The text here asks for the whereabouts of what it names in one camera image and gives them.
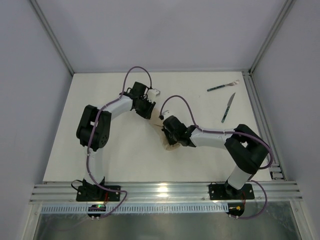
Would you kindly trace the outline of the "beige cloth napkin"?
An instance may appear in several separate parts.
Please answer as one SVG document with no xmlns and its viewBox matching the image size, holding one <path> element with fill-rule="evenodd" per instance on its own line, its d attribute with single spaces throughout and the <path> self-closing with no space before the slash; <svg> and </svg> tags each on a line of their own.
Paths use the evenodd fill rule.
<svg viewBox="0 0 320 240">
<path fill-rule="evenodd" d="M 169 144 L 165 133 L 162 131 L 163 121 L 159 118 L 159 116 L 160 116 L 160 111 L 157 108 L 154 108 L 152 110 L 151 117 L 148 120 L 148 123 L 159 136 L 162 147 L 166 151 L 173 151 L 179 148 L 181 146 L 179 143 L 175 143 L 173 145 Z"/>
</svg>

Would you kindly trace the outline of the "green handled knife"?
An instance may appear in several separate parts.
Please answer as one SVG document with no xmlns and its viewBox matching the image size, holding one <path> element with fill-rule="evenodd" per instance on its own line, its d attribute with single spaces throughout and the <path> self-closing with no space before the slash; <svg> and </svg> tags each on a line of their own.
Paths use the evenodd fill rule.
<svg viewBox="0 0 320 240">
<path fill-rule="evenodd" d="M 225 122 L 225 120 L 226 120 L 226 118 L 227 118 L 227 115 L 228 115 L 228 113 L 229 113 L 231 104 L 232 104 L 232 102 L 233 102 L 233 100 L 234 100 L 235 95 L 236 95 L 236 93 L 234 92 L 234 93 L 230 96 L 230 98 L 229 98 L 229 100 L 228 100 L 228 103 L 227 103 L 227 107 L 226 107 L 225 112 L 224 112 L 224 114 L 223 114 L 223 117 L 222 117 L 222 119 L 221 119 L 221 123 L 224 123 L 224 122 Z"/>
</svg>

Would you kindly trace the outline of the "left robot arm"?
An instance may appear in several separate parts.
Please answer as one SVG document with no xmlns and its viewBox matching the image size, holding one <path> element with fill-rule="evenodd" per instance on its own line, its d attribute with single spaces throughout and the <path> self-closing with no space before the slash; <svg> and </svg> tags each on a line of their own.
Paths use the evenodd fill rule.
<svg viewBox="0 0 320 240">
<path fill-rule="evenodd" d="M 84 191 L 97 192 L 105 189 L 103 148 L 110 137 L 112 120 L 132 110 L 149 120 L 159 95 L 159 90 L 135 82 L 132 88 L 122 91 L 118 98 L 101 108 L 93 105 L 84 108 L 76 130 L 76 137 L 86 150 L 86 174 L 78 189 L 81 195 Z"/>
</svg>

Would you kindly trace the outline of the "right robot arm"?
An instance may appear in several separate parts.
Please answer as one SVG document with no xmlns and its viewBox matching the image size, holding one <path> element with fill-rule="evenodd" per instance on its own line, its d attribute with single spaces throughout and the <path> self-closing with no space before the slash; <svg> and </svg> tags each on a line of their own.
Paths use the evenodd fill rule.
<svg viewBox="0 0 320 240">
<path fill-rule="evenodd" d="M 243 188 L 262 167 L 270 147 L 247 125 L 239 124 L 232 130 L 201 129 L 197 125 L 185 126 L 177 117 L 163 117 L 162 131 L 170 145 L 184 147 L 212 147 L 226 150 L 235 167 L 223 185 L 228 199 L 240 198 Z"/>
</svg>

